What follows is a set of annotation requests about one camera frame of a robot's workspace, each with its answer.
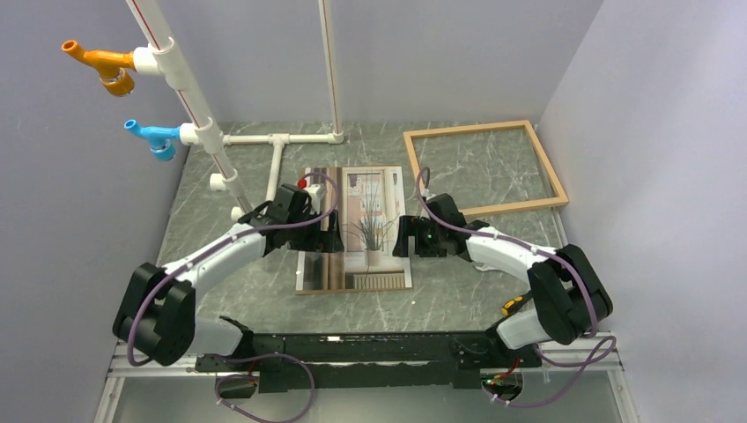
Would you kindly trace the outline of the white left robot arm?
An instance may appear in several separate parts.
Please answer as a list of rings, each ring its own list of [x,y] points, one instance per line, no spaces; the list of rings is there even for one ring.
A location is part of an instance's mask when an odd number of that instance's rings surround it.
[[[139,265],[131,274],[112,332],[125,342],[133,367],[170,366],[188,354],[214,355],[232,370],[255,354],[254,333],[230,318],[200,320],[204,296],[229,276],[269,253],[288,248],[314,253],[344,250],[333,182],[282,184],[273,199],[241,216],[229,230],[192,254],[161,266]]]

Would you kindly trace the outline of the white pvc pipe rack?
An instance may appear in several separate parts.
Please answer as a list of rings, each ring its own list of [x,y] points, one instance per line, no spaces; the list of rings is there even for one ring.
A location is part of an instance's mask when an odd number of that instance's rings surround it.
[[[329,133],[321,135],[271,133],[261,136],[227,136],[223,134],[158,3],[128,1],[127,5],[147,40],[146,46],[134,50],[136,71],[145,75],[162,77],[174,90],[189,117],[189,122],[177,129],[177,140],[184,145],[197,145],[203,148],[212,158],[218,171],[211,176],[210,187],[212,190],[227,192],[235,200],[235,206],[231,210],[233,220],[249,212],[250,202],[242,186],[238,170],[227,156],[225,149],[227,145],[272,146],[273,153],[266,190],[266,198],[272,199],[277,189],[282,153],[286,145],[339,145],[343,143],[344,131],[337,95],[330,1],[318,3],[332,114],[332,129]]]

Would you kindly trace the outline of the black yellow screwdriver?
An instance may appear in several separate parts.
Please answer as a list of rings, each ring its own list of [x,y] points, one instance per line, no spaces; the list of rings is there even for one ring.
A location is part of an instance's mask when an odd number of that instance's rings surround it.
[[[532,292],[514,297],[501,307],[503,316],[511,316],[518,313],[533,298]]]

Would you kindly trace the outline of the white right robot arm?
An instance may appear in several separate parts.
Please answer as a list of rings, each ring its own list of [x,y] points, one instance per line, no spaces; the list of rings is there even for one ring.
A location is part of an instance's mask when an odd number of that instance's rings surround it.
[[[485,333],[485,353],[493,364],[505,366],[521,349],[543,342],[570,345],[595,333],[612,314],[611,297],[580,247],[542,247],[482,220],[467,221],[448,194],[421,204],[425,215],[399,218],[393,256],[457,256],[528,287],[503,306],[502,317]]]

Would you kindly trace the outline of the wooden picture frame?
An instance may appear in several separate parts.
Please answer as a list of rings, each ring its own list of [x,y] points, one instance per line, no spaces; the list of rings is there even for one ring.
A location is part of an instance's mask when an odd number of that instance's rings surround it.
[[[569,204],[528,120],[408,130],[403,140],[413,174],[430,168],[419,190],[450,194],[467,217]]]

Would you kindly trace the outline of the orange pipe fitting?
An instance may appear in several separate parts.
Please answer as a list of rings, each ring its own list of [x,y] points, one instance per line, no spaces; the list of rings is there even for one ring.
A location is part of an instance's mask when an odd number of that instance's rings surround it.
[[[94,69],[99,81],[108,93],[115,97],[129,95],[135,88],[135,81],[129,71],[135,69],[134,52],[114,52],[109,50],[88,50],[77,41],[68,40],[61,50],[78,61]]]

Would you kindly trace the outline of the silver open-end wrench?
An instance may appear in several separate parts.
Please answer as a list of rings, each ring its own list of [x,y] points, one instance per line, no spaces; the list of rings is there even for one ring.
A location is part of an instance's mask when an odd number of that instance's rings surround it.
[[[486,263],[474,263],[473,267],[481,272],[487,272],[487,271],[499,271],[499,268],[496,268],[495,266],[491,266]]]

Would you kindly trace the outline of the blue pipe fitting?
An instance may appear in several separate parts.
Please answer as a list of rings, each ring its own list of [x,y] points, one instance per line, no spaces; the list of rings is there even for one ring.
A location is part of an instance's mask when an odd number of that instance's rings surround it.
[[[150,152],[158,161],[172,160],[176,153],[174,142],[179,142],[179,127],[141,126],[134,119],[129,119],[123,128],[135,137],[142,138],[149,146]]]

